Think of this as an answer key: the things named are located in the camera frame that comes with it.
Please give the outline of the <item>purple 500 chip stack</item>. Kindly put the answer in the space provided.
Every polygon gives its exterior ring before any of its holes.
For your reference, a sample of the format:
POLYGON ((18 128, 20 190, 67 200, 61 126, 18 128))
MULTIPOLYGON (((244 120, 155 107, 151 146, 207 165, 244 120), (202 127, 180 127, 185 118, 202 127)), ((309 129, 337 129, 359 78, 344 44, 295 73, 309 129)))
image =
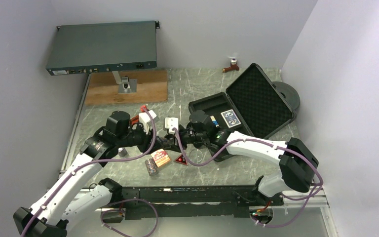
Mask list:
POLYGON ((125 149, 125 148, 119 148, 118 149, 118 156, 120 157, 120 158, 124 158, 124 157, 126 157, 128 155, 128 152, 127 152, 127 150, 125 149))

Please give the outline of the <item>blue playing card deck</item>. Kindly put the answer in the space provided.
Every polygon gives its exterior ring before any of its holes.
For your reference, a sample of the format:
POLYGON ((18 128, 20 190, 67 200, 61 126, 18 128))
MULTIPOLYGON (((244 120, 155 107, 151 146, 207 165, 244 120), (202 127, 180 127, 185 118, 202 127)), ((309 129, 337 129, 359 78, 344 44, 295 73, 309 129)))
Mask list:
POLYGON ((221 114, 222 118, 224 119, 225 124, 228 126, 228 128, 233 128, 233 127, 241 125, 241 121, 237 117, 237 115, 233 109, 223 111, 220 114, 221 114))

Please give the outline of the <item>black poker set case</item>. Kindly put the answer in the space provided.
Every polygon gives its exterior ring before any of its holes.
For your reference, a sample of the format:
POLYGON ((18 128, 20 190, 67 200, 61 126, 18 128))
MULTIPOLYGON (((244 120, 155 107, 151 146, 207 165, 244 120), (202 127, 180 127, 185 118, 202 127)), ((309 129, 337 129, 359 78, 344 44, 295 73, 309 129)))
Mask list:
POLYGON ((263 69, 252 63, 225 90, 192 102, 189 112, 202 110, 227 128, 221 113, 233 111, 241 124, 235 131, 268 139, 296 118, 296 111, 279 92, 263 69))

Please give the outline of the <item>blue 10 chip stack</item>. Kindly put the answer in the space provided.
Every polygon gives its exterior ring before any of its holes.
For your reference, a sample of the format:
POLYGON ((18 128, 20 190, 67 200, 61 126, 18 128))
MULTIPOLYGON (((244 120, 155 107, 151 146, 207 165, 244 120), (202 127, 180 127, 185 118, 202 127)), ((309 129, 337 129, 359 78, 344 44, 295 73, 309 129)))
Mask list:
POLYGON ((169 150, 172 145, 174 145, 173 140, 167 139, 165 137, 157 137, 156 145, 158 149, 169 150))

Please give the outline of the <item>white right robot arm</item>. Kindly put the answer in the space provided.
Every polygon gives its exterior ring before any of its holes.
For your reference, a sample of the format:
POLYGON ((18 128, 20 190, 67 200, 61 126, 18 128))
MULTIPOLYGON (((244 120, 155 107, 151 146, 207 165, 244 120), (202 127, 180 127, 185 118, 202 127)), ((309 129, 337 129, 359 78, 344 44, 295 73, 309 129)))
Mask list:
POLYGON ((261 176, 252 191, 253 201, 264 205, 274 195, 283 191, 309 192, 314 176, 318 174, 318 161, 304 143, 297 138, 270 141, 245 135, 235 128, 241 125, 234 110, 221 113, 225 125, 220 126, 214 116, 202 110, 193 112, 185 128, 178 118, 166 118, 164 128, 174 137, 178 151, 185 145, 205 146, 217 162, 232 156, 246 156, 278 167, 271 175, 261 176))

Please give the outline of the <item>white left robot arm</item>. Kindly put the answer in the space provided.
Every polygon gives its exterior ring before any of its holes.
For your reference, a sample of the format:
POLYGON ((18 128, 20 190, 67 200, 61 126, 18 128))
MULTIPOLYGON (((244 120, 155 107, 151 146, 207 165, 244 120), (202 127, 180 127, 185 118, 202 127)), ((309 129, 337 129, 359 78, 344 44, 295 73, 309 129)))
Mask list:
POLYGON ((129 113, 114 111, 106 124, 89 137, 75 160, 59 180, 30 207, 20 207, 13 214, 22 237, 65 237, 83 217, 104 206, 116 207, 139 199, 123 191, 118 182, 105 178, 87 194, 76 199, 84 185, 109 162, 115 162, 119 148, 137 146, 147 155, 156 140, 153 110, 142 107, 132 123, 129 113))

